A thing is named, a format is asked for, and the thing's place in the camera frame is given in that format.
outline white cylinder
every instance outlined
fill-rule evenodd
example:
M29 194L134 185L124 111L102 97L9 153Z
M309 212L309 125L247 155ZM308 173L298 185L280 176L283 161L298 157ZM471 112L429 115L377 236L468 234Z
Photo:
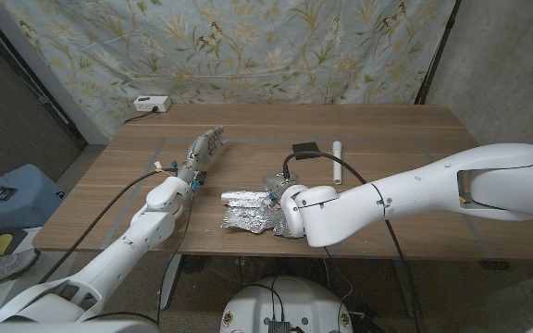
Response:
M342 144L341 142L332 143L332 154L334 157L341 158ZM338 162L332 162L332 181L340 185L342 183L342 166Z

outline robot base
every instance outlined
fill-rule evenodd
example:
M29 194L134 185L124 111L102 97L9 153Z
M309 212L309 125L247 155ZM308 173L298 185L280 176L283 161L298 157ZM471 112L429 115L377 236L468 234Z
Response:
M281 320L279 299L270 290L273 279L262 279L236 294L223 311L219 332L336 333L340 320L341 333L353 332L349 312L344 305L339 317L341 300L319 284L301 277L282 276L275 280L273 290L283 303L284 320Z

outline foil package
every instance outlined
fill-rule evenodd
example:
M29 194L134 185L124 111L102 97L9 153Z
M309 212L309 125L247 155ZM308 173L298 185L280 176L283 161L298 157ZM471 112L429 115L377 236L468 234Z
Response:
M267 191L225 191L221 202L229 206L222 228L241 228L253 233L272 228L275 235L291 237L285 215L270 206Z

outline gray wall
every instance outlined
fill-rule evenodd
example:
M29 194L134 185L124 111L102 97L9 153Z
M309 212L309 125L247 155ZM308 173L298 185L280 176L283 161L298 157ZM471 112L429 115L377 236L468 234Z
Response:
M0 176L31 163L58 179L80 152L0 56Z
M426 104L481 144L533 143L533 1L464 0Z

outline wooden table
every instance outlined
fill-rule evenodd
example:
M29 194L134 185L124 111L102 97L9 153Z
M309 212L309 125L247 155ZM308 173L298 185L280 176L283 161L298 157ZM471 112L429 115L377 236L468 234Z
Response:
M227 144L209 168L206 184L195 193L190 225L184 213L175 233L158 250L224 255L325 256L305 238L275 237L221 228L226 190L262 190L261 178L281 170L291 145L316 141L329 152L343 144L342 158L366 179L380 179L421 167L477 146L441 106L332 105L173 105L167 113L130 123L121 129L34 240L37 248L65 251L123 186L153 169L183 161L194 139L215 125L225 125ZM332 163L316 158L290 162L306 186L333 185ZM163 181L155 175L121 198L92 230L78 250L100 251L127 228L144 204L146 193ZM346 191L359 185L343 171ZM533 259L533 220L503 222L454 213L429 212L391 221L404 254L437 260ZM382 221L329 247L342 257L392 258L397 255Z

